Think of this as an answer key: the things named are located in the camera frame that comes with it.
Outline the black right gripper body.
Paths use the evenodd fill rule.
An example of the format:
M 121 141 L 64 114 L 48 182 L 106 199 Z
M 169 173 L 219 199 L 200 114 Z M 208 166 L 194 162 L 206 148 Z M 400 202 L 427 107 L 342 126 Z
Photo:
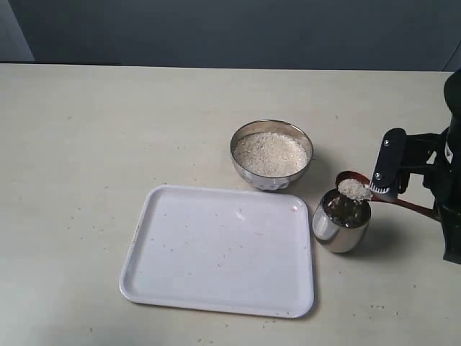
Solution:
M 444 100 L 451 112 L 442 133 L 410 135 L 405 172 L 424 176 L 423 186 L 434 196 L 434 212 L 444 235 L 443 259 L 460 263 L 460 71 L 444 83 Z

